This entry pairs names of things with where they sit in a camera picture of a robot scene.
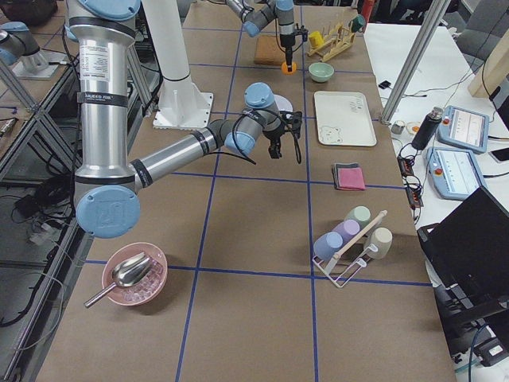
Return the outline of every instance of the orange object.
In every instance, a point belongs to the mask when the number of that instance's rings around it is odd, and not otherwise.
[[[288,70],[288,67],[286,66],[286,62],[283,62],[281,64],[281,71],[284,73],[284,74],[287,74],[287,75],[291,75],[291,74],[295,74],[297,72],[297,64],[295,64],[294,62],[292,62],[292,71],[290,72]]]

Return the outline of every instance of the blue joint cap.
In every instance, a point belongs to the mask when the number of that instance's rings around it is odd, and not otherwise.
[[[0,60],[2,60],[5,65],[11,66],[17,61],[17,58],[8,50],[0,49]]]
[[[256,37],[260,33],[260,28],[252,21],[244,22],[242,27],[249,34],[249,37]]]
[[[68,38],[69,40],[72,40],[72,41],[74,41],[74,42],[79,42],[79,41],[78,41],[78,37],[76,37],[76,36],[74,35],[74,33],[73,33],[73,32],[71,32],[71,28],[69,28],[68,26],[65,26],[65,34],[67,35],[67,38]]]
[[[138,13],[141,0],[78,0],[89,12],[110,21],[127,21]]]
[[[255,139],[251,137],[249,134],[244,133],[242,131],[235,132],[235,141],[237,142],[237,146],[244,153],[244,155],[249,155],[249,153],[255,147]],[[237,149],[235,142],[233,141],[233,134],[228,133],[226,139],[224,140],[224,145],[230,149],[235,154],[242,155]]]
[[[279,10],[292,10],[293,0],[276,0],[276,8]]]
[[[264,109],[274,103],[274,93],[270,86],[263,82],[255,82],[244,92],[246,106],[254,109]]]
[[[103,185],[91,189],[76,207],[80,227],[94,237],[110,239],[134,227],[140,218],[136,194],[121,185]]]
[[[6,32],[28,32],[29,27],[21,21],[6,22],[2,25],[2,29]]]

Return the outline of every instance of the label sticker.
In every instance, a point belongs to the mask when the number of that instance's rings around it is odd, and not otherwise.
[[[110,80],[110,50],[103,46],[80,46],[81,80]]]

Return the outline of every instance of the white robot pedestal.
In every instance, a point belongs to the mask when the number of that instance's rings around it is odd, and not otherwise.
[[[214,95],[200,92],[191,81],[191,77],[177,83],[164,81],[159,99],[159,111],[153,126],[159,129],[206,127]]]
[[[157,60],[164,76],[159,112],[153,122],[161,129],[199,129],[208,125],[212,93],[202,93],[192,82],[181,20],[174,0],[144,0]]]

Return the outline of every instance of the power strip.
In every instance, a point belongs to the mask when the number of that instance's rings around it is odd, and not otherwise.
[[[408,203],[410,204],[411,209],[419,209],[424,207],[422,203],[421,195],[417,194],[413,191],[409,186],[405,188],[406,197],[408,198]]]
[[[402,177],[410,177],[414,175],[412,165],[405,158],[398,158],[398,167]]]

